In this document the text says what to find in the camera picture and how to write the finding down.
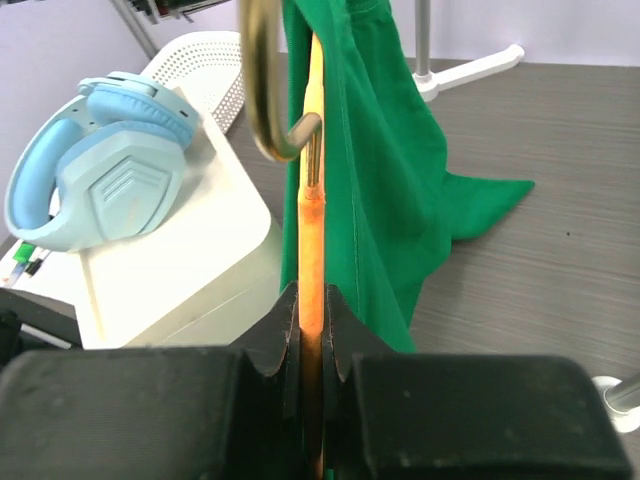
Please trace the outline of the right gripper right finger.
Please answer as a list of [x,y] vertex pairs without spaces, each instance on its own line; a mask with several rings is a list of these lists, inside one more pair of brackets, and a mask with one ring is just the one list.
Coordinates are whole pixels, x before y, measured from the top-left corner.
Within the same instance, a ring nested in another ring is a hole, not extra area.
[[546,355],[405,354],[325,291],[325,459],[337,479],[628,479],[587,372]]

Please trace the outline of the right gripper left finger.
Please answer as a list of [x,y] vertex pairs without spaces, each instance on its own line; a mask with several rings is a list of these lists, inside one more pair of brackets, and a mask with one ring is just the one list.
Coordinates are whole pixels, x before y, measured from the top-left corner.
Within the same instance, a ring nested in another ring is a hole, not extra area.
[[301,479],[297,287],[227,346],[31,351],[1,375],[5,479]]

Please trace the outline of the green t shirt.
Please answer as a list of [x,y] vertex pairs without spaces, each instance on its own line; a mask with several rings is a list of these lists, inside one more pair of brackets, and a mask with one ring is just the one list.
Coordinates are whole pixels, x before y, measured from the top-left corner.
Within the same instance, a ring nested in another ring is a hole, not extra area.
[[456,241],[486,234],[530,180],[455,175],[386,1],[286,1],[289,118],[303,110],[311,41],[324,53],[325,279],[391,348],[414,350],[424,280]]

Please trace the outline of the orange clothes hanger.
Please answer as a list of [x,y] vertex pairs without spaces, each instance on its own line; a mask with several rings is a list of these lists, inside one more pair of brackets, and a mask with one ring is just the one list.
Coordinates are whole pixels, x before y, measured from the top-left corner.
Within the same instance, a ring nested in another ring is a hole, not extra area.
[[240,4],[241,50],[249,123],[262,153],[276,162],[300,160],[297,194],[298,325],[305,459],[313,479],[324,466],[322,336],[325,311],[324,54],[311,38],[302,117],[284,132],[278,118],[276,61],[279,9],[273,1]]

